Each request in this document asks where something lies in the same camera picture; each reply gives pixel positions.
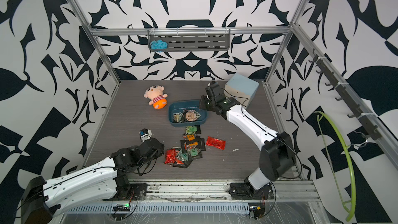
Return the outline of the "green label tea bag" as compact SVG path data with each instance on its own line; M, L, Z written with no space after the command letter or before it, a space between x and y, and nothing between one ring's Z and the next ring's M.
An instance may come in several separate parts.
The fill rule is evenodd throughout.
M189 161L203 158L202 151L198 148L188 149L187 154Z
M188 125L188 126L186 126L186 134L187 135L201 134L200 125Z

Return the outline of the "small red tea bag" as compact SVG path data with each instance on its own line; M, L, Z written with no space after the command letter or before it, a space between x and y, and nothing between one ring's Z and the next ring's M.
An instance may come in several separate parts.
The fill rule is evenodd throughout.
M209 136L206 141L207 146L212 146L220 150L225 150L226 141Z

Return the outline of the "orange label tea bag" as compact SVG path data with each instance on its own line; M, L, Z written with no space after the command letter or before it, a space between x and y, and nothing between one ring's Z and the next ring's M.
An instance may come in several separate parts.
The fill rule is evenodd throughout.
M188 150L188 148L198 148L200 151L206 150L205 139L196 134L184 134L180 144L185 150Z

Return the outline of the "red foil tea bag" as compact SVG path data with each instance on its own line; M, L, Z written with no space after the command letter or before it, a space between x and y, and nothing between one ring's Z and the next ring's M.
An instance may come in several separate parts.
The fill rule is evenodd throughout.
M165 164L173 165L176 162L176 150L169 149L165 152Z

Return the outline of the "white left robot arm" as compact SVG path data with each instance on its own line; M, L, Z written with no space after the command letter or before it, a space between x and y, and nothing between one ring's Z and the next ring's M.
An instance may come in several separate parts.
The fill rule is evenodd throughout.
M163 143L150 138L74 173L48 180L33 178L21 198L21 223L47 224L55 216L86 203L129 196L132 187L128 174L141 175L139 169L163 154Z

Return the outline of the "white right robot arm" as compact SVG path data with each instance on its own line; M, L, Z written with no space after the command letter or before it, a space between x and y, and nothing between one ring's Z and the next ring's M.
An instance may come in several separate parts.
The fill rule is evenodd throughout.
M296 165L292 139L286 132L279 133L248 113L234 97L227 97L220 85L212 81L201 96L200 109L214 112L241 129L259 148L258 168L244 181L247 195L276 181Z

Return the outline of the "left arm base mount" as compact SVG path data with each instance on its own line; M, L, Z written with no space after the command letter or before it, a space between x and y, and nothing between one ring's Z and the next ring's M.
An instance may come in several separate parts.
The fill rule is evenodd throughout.
M129 186L116 188L116 194L110 199L104 201L127 201L132 199L144 200L147 195L148 184L146 183L133 183Z

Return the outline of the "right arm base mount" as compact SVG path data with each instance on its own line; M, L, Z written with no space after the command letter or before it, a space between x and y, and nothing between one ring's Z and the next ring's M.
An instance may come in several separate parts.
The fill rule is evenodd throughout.
M233 200L269 200L274 199L274 192L270 184L263 186L261 189L252 188L251 184L231 183L228 194Z

